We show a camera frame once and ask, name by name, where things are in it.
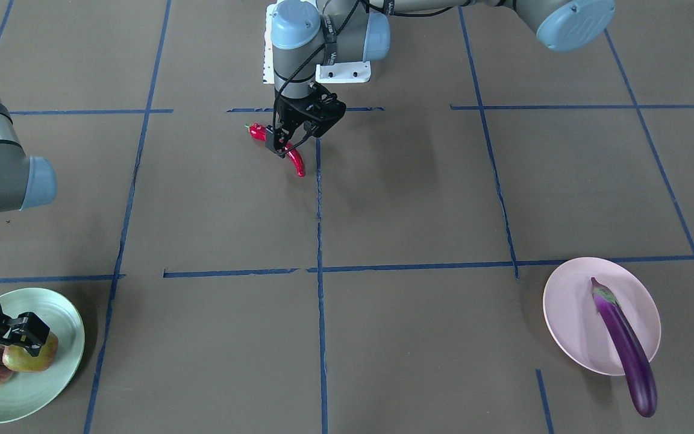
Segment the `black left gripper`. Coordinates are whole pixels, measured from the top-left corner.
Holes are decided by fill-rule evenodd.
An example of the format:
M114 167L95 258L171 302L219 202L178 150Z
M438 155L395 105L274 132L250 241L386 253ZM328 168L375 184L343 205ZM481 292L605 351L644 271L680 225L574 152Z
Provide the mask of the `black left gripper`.
M339 101L336 93L320 83L313 83L308 89L310 93L302 98L276 93L278 120L264 128L264 145L281 159L287 157L287 145L298 127L304 127L305 140L320 138L345 115L346 104Z

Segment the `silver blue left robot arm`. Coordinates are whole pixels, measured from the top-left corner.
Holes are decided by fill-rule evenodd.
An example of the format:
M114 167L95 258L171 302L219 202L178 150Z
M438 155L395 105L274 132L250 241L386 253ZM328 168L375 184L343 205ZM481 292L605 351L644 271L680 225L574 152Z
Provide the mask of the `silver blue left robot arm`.
M510 11L542 46L569 52L606 30L614 1L277 1L266 11L264 81L274 89L266 148L283 159L301 141L322 137L343 118L344 102L326 89L334 82L367 81L364 66L382 60L393 25L432 25L457 9ZM356 65L352 72L340 66Z

